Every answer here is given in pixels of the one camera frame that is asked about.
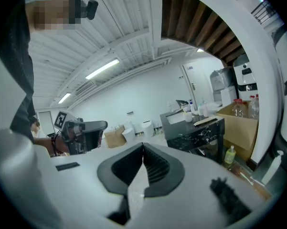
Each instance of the railing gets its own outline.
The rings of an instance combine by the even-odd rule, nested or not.
[[[264,0],[261,2],[253,11],[252,15],[258,20],[260,24],[267,21],[271,18],[276,11],[274,10],[273,6],[269,3],[269,1]]]

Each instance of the person's arm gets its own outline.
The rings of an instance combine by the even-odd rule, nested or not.
[[[54,156],[54,150],[53,150],[53,146],[51,143],[51,138],[36,138],[35,137],[34,138],[34,144],[44,146],[48,150],[49,155]],[[56,148],[58,151],[60,151],[62,153],[69,153],[68,146],[63,141],[63,138],[61,135],[59,135],[56,138],[55,144],[56,144]]]

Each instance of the seated person in background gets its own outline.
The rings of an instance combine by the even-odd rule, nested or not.
[[[31,125],[30,129],[31,129],[33,137],[47,138],[47,136],[40,129],[39,121],[34,116],[29,117],[29,121],[30,121],[30,125]]]

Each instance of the person's hand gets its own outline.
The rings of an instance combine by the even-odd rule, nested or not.
[[[58,151],[60,151],[62,153],[69,153],[69,148],[68,148],[67,144],[64,142],[62,135],[59,135],[56,138],[55,146],[56,146]]]

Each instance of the floor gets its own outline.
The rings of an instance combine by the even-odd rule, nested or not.
[[[164,137],[164,133],[162,131],[159,131],[157,135],[154,135],[151,138],[145,137],[144,134],[137,135],[134,143],[137,142],[148,142],[157,145],[168,146],[166,139]],[[229,170],[232,173],[234,173],[237,177],[245,180],[246,182],[247,180],[240,175],[240,172],[242,172],[247,178],[252,177],[256,181],[258,181],[253,182],[254,183],[253,188],[266,200],[271,195],[282,191],[287,181],[287,175],[285,171],[282,168],[279,168],[274,177],[270,180],[270,182],[266,186],[262,186],[259,184],[259,182],[261,182],[262,177],[269,168],[271,162],[272,158],[270,156],[266,156],[262,164],[259,166],[259,168],[255,172],[253,172],[247,167],[245,161],[236,156],[234,165],[231,166]],[[134,178],[133,182],[128,187],[128,202],[131,217],[136,216],[136,214],[140,210],[140,207],[143,205],[144,189],[147,188],[148,186],[149,181],[147,171],[145,169],[145,166],[142,165],[136,177]]]

